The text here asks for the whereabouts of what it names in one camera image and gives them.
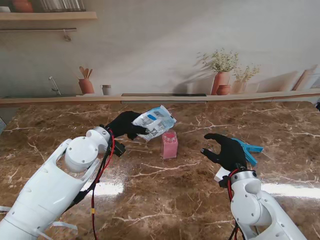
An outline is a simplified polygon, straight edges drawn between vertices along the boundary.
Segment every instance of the brown marble surface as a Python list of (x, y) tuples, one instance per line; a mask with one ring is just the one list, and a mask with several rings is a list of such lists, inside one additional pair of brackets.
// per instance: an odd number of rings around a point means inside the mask
[[(21, 108), (0, 135), (0, 205), (18, 193), (56, 147), (68, 138), (114, 119), (122, 111), (145, 112), (155, 104), (39, 105)], [(161, 139), (119, 141), (127, 152), (115, 157), (96, 188), (98, 238), (108, 240), (225, 240), (233, 229), (227, 191), (219, 169), (200, 154), (219, 150), (206, 133), (220, 133), (252, 145), (256, 171), (309, 240), (320, 239), (320, 113), (307, 102), (165, 104), (177, 119), (176, 159), (160, 157)], [(51, 227), (55, 240), (92, 240), (90, 199), (62, 215), (78, 235)]]

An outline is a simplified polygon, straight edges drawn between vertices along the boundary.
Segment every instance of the blue clip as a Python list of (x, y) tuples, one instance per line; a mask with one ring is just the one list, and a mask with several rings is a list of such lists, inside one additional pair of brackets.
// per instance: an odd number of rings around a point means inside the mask
[(239, 139), (232, 138), (233, 140), (236, 140), (238, 143), (240, 143), (244, 154), (245, 154), (245, 159), (251, 163), (252, 166), (255, 166), (258, 162), (255, 160), (255, 158), (250, 154), (250, 152), (255, 152), (255, 153), (261, 153), (262, 150), (264, 149), (262, 146), (255, 146), (255, 145), (249, 145), (244, 143), (243, 141), (240, 141)]

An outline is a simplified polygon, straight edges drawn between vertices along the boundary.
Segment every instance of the clear plastic package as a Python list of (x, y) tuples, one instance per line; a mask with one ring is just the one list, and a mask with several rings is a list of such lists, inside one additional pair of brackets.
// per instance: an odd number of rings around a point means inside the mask
[(149, 129), (149, 134), (138, 134), (138, 136), (150, 141), (171, 129), (176, 122), (177, 120), (171, 115), (171, 113), (161, 105), (141, 114), (132, 122), (132, 124)]

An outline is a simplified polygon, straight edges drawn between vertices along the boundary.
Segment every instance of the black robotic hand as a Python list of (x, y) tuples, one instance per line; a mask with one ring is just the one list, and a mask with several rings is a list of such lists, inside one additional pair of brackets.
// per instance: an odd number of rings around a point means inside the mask
[(209, 133), (204, 136), (205, 139), (213, 139), (221, 145), (221, 152), (216, 154), (208, 149), (202, 148), (201, 153), (214, 163), (220, 164), (224, 169), (232, 172), (237, 169), (238, 165), (247, 168), (245, 152), (240, 143), (229, 137)]
[(115, 138), (127, 134), (128, 138), (133, 140), (137, 137), (137, 134), (146, 135), (149, 133), (147, 128), (132, 124), (133, 120), (135, 120), (140, 115), (141, 113), (134, 111), (122, 112), (105, 127), (112, 130)]

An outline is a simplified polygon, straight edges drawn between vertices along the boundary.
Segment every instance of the wooden shelf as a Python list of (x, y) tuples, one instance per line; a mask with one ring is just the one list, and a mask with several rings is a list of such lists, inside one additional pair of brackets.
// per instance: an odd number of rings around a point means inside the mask
[(126, 102), (255, 102), (278, 99), (295, 99), (320, 96), (320, 88), (298, 91), (277, 91), (262, 93), (243, 93), (235, 95), (209, 96), (57, 96), (43, 98), (0, 98), (0, 107), (14, 107), (33, 104), (80, 104), (80, 103), (126, 103)]
[(0, 21), (89, 20), (97, 18), (97, 14), (94, 11), (52, 13), (0, 12)]

